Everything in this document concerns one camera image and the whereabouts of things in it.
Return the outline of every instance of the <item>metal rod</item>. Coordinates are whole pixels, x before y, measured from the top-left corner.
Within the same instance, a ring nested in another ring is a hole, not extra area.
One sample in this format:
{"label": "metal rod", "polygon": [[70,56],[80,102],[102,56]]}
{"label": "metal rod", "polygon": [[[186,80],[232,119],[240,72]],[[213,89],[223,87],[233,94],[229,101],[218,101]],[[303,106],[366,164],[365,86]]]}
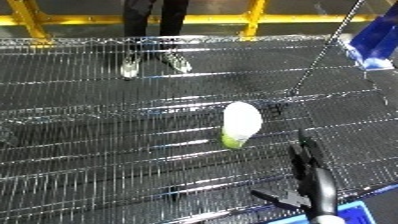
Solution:
{"label": "metal rod", "polygon": [[313,75],[315,68],[318,64],[323,60],[325,55],[328,53],[330,48],[337,42],[340,35],[343,33],[344,28],[351,22],[354,18],[357,11],[361,8],[361,6],[365,3],[366,0],[357,0],[357,2],[352,6],[351,10],[341,22],[340,26],[337,30],[332,34],[332,36],[326,41],[325,45],[323,46],[321,52],[312,62],[312,64],[306,69],[304,75],[298,81],[298,83],[289,91],[288,96],[295,96],[299,94],[300,88],[304,85],[305,81]]}

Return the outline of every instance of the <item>wire shelf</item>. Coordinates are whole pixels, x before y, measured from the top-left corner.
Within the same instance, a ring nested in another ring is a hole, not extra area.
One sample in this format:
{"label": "wire shelf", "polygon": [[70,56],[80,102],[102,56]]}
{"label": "wire shelf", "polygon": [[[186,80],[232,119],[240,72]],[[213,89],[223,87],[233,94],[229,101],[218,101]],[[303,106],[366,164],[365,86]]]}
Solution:
{"label": "wire shelf", "polygon": [[[156,60],[161,38],[0,39],[3,223],[260,222],[282,211],[252,188],[294,189],[287,155],[303,128],[322,146],[343,201],[397,181],[397,121],[340,44],[300,95],[285,97],[324,37],[176,37],[194,70]],[[124,81],[132,42],[146,61]],[[243,150],[220,142],[222,111],[256,106]],[[278,105],[287,105],[280,113]]]}

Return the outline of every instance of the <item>robotic hand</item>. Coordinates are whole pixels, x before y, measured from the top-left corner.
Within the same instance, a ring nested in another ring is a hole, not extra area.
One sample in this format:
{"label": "robotic hand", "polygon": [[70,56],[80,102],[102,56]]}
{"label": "robotic hand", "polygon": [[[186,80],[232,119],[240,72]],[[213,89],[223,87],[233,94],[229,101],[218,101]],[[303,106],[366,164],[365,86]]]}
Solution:
{"label": "robotic hand", "polygon": [[258,198],[284,209],[301,208],[311,224],[344,224],[337,214],[337,188],[331,172],[322,162],[318,144],[299,130],[299,142],[289,147],[297,191],[278,196],[269,191],[252,190]]}

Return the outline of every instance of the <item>black pants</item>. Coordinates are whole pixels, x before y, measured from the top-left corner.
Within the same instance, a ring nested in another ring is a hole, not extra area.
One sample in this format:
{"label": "black pants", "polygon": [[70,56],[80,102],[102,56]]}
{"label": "black pants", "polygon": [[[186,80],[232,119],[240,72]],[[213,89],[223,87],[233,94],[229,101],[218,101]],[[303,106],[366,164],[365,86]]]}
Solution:
{"label": "black pants", "polygon": [[[123,20],[127,37],[146,36],[148,17],[156,0],[125,0]],[[164,0],[160,36],[177,36],[187,13],[189,0]]]}

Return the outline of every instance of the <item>blue object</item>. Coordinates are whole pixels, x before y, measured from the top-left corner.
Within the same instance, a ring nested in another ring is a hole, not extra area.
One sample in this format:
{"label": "blue object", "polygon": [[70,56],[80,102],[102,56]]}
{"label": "blue object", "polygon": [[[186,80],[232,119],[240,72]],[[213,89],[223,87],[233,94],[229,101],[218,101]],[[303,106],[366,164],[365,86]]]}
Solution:
{"label": "blue object", "polygon": [[[376,224],[365,203],[356,201],[338,207],[339,217],[346,224]],[[268,224],[309,224],[305,215],[269,222]]]}
{"label": "blue object", "polygon": [[398,2],[377,17],[347,45],[349,56],[365,70],[393,69],[388,60],[398,46]]}

